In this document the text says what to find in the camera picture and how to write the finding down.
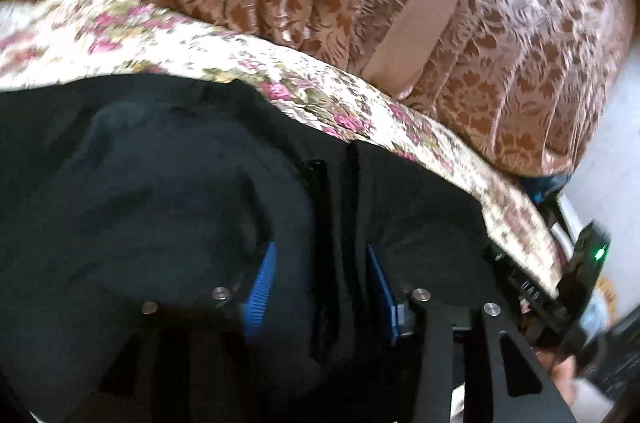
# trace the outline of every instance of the silver screw head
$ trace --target silver screw head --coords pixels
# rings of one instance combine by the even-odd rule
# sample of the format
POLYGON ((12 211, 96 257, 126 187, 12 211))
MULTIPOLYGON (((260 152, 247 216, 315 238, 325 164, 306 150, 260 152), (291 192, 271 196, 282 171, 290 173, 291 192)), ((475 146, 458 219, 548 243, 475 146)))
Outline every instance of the silver screw head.
POLYGON ((158 311, 158 304, 156 302, 153 302, 153 300, 147 300, 144 304, 142 304, 143 315, 152 315, 156 311, 158 311))
POLYGON ((498 304, 494 304, 493 302, 488 302, 484 305, 484 307, 482 307, 482 309, 490 317, 496 317, 500 314, 500 306, 498 304))
POLYGON ((416 288, 411 291, 411 298, 416 302, 427 302, 431 298, 431 293, 424 288, 416 288))
POLYGON ((224 286, 217 287, 211 292, 213 300, 227 300, 231 298, 231 289, 224 286))

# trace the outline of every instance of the black fabric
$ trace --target black fabric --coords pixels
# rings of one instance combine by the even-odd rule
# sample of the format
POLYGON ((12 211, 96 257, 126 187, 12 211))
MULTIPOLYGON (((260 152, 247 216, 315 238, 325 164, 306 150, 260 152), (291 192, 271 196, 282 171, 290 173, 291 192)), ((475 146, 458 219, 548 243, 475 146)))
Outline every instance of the black fabric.
POLYGON ((189 423, 189 332, 177 327, 160 331, 154 364, 151 411, 154 423, 189 423))
MULTIPOLYGON (((347 372, 394 367, 372 337, 366 244, 405 291, 506 305, 473 197, 385 149, 289 119, 243 83, 104 76, 0 94, 0 115, 0 367, 49 423, 104 384, 149 324, 177 332, 147 369, 170 368, 178 335, 172 359, 196 374, 184 331, 202 340, 238 328, 270 241, 276 276, 244 389, 265 417, 294 413, 347 372), (309 178, 310 162, 321 178, 309 178), (219 286, 234 299, 213 300, 219 286), (141 313, 147 300, 158 313, 141 313)), ((148 376, 163 393, 154 406, 171 414, 170 382, 148 376)), ((193 416, 202 395, 191 387, 175 408, 193 416)))

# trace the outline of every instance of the floral blanket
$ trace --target floral blanket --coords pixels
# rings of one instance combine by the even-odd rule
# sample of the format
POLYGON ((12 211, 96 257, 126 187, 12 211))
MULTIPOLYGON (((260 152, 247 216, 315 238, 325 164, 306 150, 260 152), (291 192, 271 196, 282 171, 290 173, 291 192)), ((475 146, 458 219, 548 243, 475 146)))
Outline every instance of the floral blanket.
POLYGON ((223 83, 238 78, 301 123, 382 146, 473 194, 489 236, 555 291, 554 245, 529 199, 449 130, 356 76, 139 0, 43 0, 0 8, 14 24, 0 32, 0 90, 139 71, 223 83))

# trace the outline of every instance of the black plastic mount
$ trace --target black plastic mount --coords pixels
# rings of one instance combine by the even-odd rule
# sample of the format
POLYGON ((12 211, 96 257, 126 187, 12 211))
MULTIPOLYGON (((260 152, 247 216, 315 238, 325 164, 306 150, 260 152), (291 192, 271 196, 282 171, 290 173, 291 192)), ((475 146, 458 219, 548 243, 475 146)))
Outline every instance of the black plastic mount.
POLYGON ((574 255, 562 270, 558 297, 551 297, 536 280, 495 244, 487 259, 521 298, 529 303, 531 316, 525 337, 530 345, 557 349, 561 357, 578 355, 586 343, 580 317, 593 294, 609 249, 610 237, 596 222, 587 225, 578 237, 574 255))
POLYGON ((411 305, 422 363, 409 421, 449 422, 456 340, 465 347, 465 423, 575 423, 529 343, 498 306, 411 305))

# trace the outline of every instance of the white floor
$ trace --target white floor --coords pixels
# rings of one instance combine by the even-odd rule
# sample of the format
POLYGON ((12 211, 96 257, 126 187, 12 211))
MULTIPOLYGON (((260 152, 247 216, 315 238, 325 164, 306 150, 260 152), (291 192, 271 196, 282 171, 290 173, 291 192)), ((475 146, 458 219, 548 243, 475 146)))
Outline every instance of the white floor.
POLYGON ((598 219, 612 234, 604 273, 623 316, 640 303, 640 35, 565 192, 585 223, 598 219))

